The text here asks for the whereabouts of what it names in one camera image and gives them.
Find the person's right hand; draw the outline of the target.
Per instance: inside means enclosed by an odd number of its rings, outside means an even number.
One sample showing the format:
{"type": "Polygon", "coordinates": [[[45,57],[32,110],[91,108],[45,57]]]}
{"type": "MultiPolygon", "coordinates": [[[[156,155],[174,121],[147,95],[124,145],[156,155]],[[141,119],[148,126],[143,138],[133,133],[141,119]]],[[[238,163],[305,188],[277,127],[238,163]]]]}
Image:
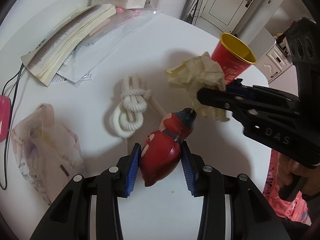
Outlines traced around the person's right hand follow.
{"type": "Polygon", "coordinates": [[[276,181],[284,201],[292,202],[298,192],[314,197],[319,193],[319,166],[310,169],[280,153],[276,181]]]}

